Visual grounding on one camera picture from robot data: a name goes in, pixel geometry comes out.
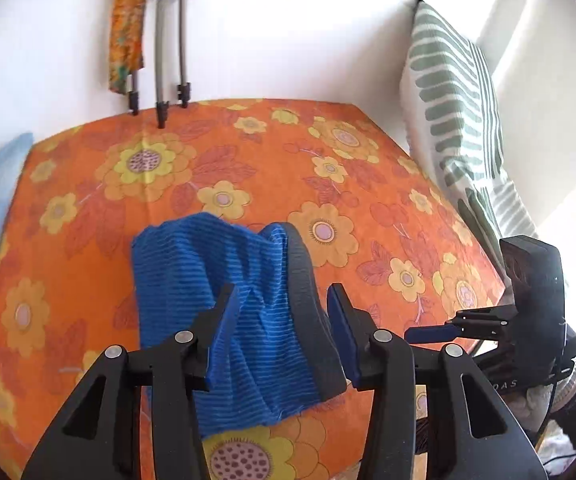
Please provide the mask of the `right hand white glove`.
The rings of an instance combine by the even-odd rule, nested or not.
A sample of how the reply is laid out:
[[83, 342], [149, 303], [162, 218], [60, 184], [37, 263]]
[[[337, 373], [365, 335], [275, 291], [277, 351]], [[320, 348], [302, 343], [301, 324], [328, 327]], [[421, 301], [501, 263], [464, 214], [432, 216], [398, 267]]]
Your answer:
[[556, 385], [536, 386], [505, 394], [503, 399], [524, 430], [538, 432], [550, 414], [564, 408], [575, 395], [576, 358], [571, 374]]

